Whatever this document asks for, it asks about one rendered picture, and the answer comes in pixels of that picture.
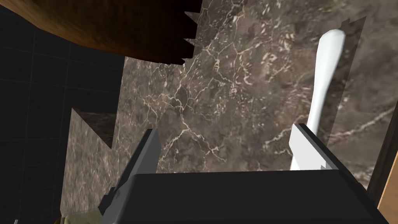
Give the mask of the white plastic utensil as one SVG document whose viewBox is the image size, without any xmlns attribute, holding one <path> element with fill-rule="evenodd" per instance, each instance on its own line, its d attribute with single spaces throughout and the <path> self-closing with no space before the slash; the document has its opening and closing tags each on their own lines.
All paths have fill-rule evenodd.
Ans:
<svg viewBox="0 0 398 224">
<path fill-rule="evenodd" d="M 323 34 L 318 43 L 314 70 L 314 87 L 307 127 L 318 133 L 319 121 L 331 80 L 340 60 L 345 33 L 334 29 Z"/>
</svg>

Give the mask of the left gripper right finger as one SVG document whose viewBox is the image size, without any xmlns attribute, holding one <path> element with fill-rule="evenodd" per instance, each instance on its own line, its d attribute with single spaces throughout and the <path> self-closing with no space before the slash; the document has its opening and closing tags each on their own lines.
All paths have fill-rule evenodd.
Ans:
<svg viewBox="0 0 398 224">
<path fill-rule="evenodd" d="M 289 139 L 293 157 L 290 170 L 337 170 L 333 153 L 309 128 L 293 124 Z"/>
</svg>

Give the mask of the brown wooden bowl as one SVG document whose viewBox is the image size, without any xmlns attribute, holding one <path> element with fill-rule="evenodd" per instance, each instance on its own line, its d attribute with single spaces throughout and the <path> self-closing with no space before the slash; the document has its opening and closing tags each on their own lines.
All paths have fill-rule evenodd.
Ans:
<svg viewBox="0 0 398 224">
<path fill-rule="evenodd" d="M 193 57 L 202 0 L 0 0 L 39 29 L 72 43 L 154 63 Z"/>
</svg>

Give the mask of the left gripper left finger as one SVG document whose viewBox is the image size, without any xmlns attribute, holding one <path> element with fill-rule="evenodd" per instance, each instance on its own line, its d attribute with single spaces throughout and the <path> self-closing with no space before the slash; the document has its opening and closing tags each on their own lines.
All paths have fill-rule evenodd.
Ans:
<svg viewBox="0 0 398 224">
<path fill-rule="evenodd" d="M 161 144 L 158 131 L 147 129 L 125 166 L 114 190 L 117 191 L 135 174 L 156 173 L 160 153 Z"/>
</svg>

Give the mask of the brown wooden cupboard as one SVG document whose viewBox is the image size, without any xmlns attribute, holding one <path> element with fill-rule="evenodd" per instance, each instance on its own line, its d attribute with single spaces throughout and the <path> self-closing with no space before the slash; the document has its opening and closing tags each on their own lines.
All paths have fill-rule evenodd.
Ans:
<svg viewBox="0 0 398 224">
<path fill-rule="evenodd" d="M 398 224 L 398 101 L 367 188 L 389 224 Z"/>
</svg>

